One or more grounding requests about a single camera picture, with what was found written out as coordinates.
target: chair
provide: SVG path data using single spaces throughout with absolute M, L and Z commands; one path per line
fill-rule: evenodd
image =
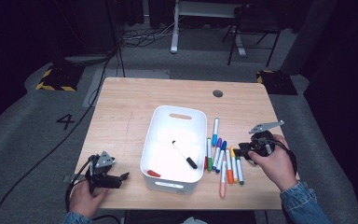
M 234 20 L 229 26 L 224 42 L 229 34 L 233 34 L 231 51 L 229 53 L 228 63 L 231 63 L 232 51 L 235 47 L 237 35 L 261 35 L 261 38 L 255 43 L 258 45 L 264 37 L 269 34 L 275 34 L 275 40 L 271 48 L 260 48 L 255 46 L 246 46 L 247 49 L 270 49 L 266 67 L 269 66 L 278 38 L 281 34 L 282 27 L 278 23 L 272 11 L 261 3 L 244 3 L 241 7 L 234 9 Z

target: black cable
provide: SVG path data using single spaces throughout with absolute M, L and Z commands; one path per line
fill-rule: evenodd
M 80 184 L 81 182 L 83 182 L 83 181 L 85 181 L 85 180 L 87 180 L 87 179 L 82 179 L 82 180 L 77 181 L 77 182 L 74 184 L 74 186 Z
M 138 43 L 137 44 L 133 44 L 133 43 L 124 43 L 123 44 L 123 47 L 128 47 L 128 48 L 137 48 L 137 47 L 146 47 L 148 45 L 151 45 L 153 44 L 156 40 L 160 40 L 164 37 L 166 37 L 167 35 L 170 35 L 170 34 L 166 34 L 164 35 L 163 33 L 166 31 L 166 30 L 169 30 L 170 26 L 164 28 L 164 29 L 160 29 L 160 30 L 157 30 L 155 32 L 151 32 L 151 33 L 148 33 L 146 34 L 147 31 L 149 31 L 149 29 L 146 29 L 144 31 L 143 34 L 141 35 L 138 35 L 136 31 L 130 31 L 130 32 L 135 32 L 136 35 L 129 35 L 128 37 L 123 37 L 124 40 L 132 40 L 132 39 L 138 39 Z M 145 41 L 150 41 L 149 43 L 147 44 L 144 44 L 142 45 L 142 43 L 144 43 Z
M 77 173 L 75 178 L 71 181 L 71 183 L 69 183 L 68 188 L 66 189 L 66 192 L 65 192 L 65 209 L 66 209 L 67 213 L 69 212 L 69 196 L 71 195 L 72 189 L 75 186 L 75 182 L 79 178 L 80 174 L 83 172 L 84 168 L 86 168 L 86 166 L 89 164 L 89 162 L 90 162 L 90 158 L 80 168 L 79 172 Z
M 120 61 L 118 60 L 118 57 L 116 57 L 117 60 L 117 66 L 116 66 L 116 77 L 118 76 L 118 67 L 120 66 Z
M 110 26 L 110 32 L 112 33 L 112 37 L 115 38 L 116 34 L 115 34 L 115 29 L 114 29 L 114 26 L 113 26 L 113 23 L 112 23 L 112 14 L 110 13 L 110 10 L 109 10 L 109 3 L 108 3 L 108 0 L 105 0 L 105 6 L 106 6 L 106 12 L 107 12 L 107 15 L 109 17 L 109 26 Z M 117 47 L 118 47 L 118 52 L 120 54 L 120 60 L 121 60 L 121 68 L 123 69 L 123 77 L 126 77 L 126 73 L 124 71 L 124 63 L 123 63 L 123 57 L 121 56 L 121 46 L 119 44 L 117 44 Z
M 109 63 L 110 59 L 112 59 L 113 54 L 109 57 L 109 59 L 106 61 L 105 65 L 103 66 L 103 73 L 104 70 L 107 66 L 107 64 Z M 98 96 L 98 92 L 95 95 L 92 104 L 94 104 L 94 102 L 96 101 Z M 66 141 L 66 139 L 69 138 L 69 136 L 75 131 L 75 129 L 77 128 L 77 126 L 80 125 L 81 121 L 86 117 L 86 115 L 90 112 L 90 110 L 92 109 L 92 106 L 89 106 L 88 109 L 86 110 L 86 112 L 83 114 L 83 116 L 80 118 L 80 120 L 75 124 L 74 128 L 72 128 L 71 131 L 69 131 L 69 133 L 59 142 L 59 144 L 57 146 L 55 146 L 48 154 L 46 154 L 41 160 L 39 160 L 30 170 L 28 170 L 22 177 L 20 177 L 16 183 L 7 191 L 7 193 L 4 195 L 4 197 L 2 198 L 2 200 L 0 201 L 0 208 L 2 206 L 2 204 L 4 203 L 5 199 L 7 198 L 7 196 L 11 193 L 11 191 L 13 191 L 14 188 L 16 188 L 20 182 L 28 175 L 30 174 L 38 165 L 40 165 L 40 163 L 42 163 L 49 155 L 51 155 L 58 147 L 60 147 L 62 145 L 63 142 Z
M 269 215 L 267 214 L 267 211 L 264 211 L 264 216 L 266 217 L 266 224 L 269 224 Z
M 286 151 L 290 151 L 290 149 L 287 148 L 287 147 L 284 145 L 284 143 L 282 143 L 282 142 L 280 142 L 280 141 L 268 140 L 268 139 L 266 139 L 266 141 L 267 141 L 268 143 L 275 144 L 275 145 L 277 145 L 278 147 L 281 147 L 281 148 L 283 148 L 283 149 L 286 150 Z
M 95 89 L 95 91 L 93 91 L 90 95 L 89 95 L 89 106 L 93 106 L 94 105 L 94 102 L 95 101 L 92 101 L 92 102 L 90 102 L 90 99 L 92 98 L 92 95 L 94 95 L 95 94 L 95 96 L 94 96 L 94 98 L 92 98 L 92 99 L 95 99 L 95 97 L 97 97 L 98 96 L 98 90 L 101 88 L 101 86 L 103 85 L 103 80 L 105 79 L 105 73 L 106 73 L 106 69 L 105 69 L 105 67 L 107 66 L 107 64 L 105 64 L 104 66 L 103 66 L 103 72 L 102 72 L 102 74 L 101 74 L 101 77 L 100 77 L 100 83 L 98 84 L 98 87 L 97 87 L 97 89 Z
M 95 96 L 94 96 L 94 98 L 92 99 L 91 104 L 89 104 L 89 108 L 91 108 L 91 107 L 94 105 L 95 101 L 96 101 L 97 98 L 98 98 L 98 95 L 99 95 L 99 93 L 100 93 L 100 91 L 101 91 L 101 86 L 103 85 L 103 80 L 104 80 L 105 72 L 106 72 L 106 66 L 109 64 L 110 60 L 113 58 L 114 55 L 115 55 L 115 53 L 113 53 L 113 54 L 109 57 L 109 59 L 106 61 L 106 63 L 103 65 L 103 73 L 101 74 L 101 77 L 100 77 L 100 83 L 98 84 L 98 89 L 97 89 L 96 91 L 94 91 L 94 92 L 95 92 Z

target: chair leg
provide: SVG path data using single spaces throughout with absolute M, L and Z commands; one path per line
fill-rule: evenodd
M 281 31 L 279 31 L 279 32 L 277 33 L 277 36 L 275 37 L 274 45 L 272 46 L 271 53 L 269 54 L 266 67 L 269 66 L 269 61 L 271 61 L 271 57 L 272 57 L 272 54 L 274 53 L 275 46 L 277 45 L 278 38 L 279 38 L 280 34 L 281 34 Z
M 237 38 L 237 34 L 238 34 L 238 27 L 235 26 L 234 36 L 233 36 L 233 38 L 232 38 L 232 43 L 231 43 L 231 51 L 229 52 L 229 57 L 228 57 L 228 63 L 227 63 L 227 65 L 230 65 L 230 64 L 231 64 L 232 51 L 234 50 L 235 39 Z
M 232 24 L 229 26 L 227 33 L 225 34 L 225 37 L 223 37 L 222 43 L 226 41 L 228 34 L 231 32 L 231 29 L 232 29 Z

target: blue marker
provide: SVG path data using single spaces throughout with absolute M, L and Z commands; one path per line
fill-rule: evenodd
M 213 159 L 213 166 L 212 169 L 216 170 L 217 162 L 219 161 L 219 153 L 220 153 L 220 147 L 222 146 L 222 138 L 219 138 L 217 140 L 216 149 L 214 150 L 214 159 Z
M 226 155 L 226 147 L 227 147 L 227 142 L 224 141 L 223 144 L 222 144 L 222 147 L 220 148 L 219 161 L 217 162 L 217 165 L 216 165 L 216 170 L 215 171 L 216 171 L 217 174 L 220 173 L 220 170 L 222 168 L 223 158 Z
M 217 144 L 217 129 L 219 127 L 219 118 L 214 119 L 214 126 L 213 126 L 213 136 L 212 136 L 212 145 L 216 146 Z

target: orange marker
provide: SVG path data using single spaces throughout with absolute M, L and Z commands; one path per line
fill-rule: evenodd
M 226 150 L 226 162 L 227 162 L 227 180 L 228 184 L 234 183 L 234 174 L 232 173 L 231 168 L 231 153 L 229 150 Z
M 238 182 L 238 170 L 237 170 L 237 162 L 235 160 L 234 147 L 229 149 L 229 153 L 231 154 L 231 168 L 232 173 L 234 174 L 234 182 Z

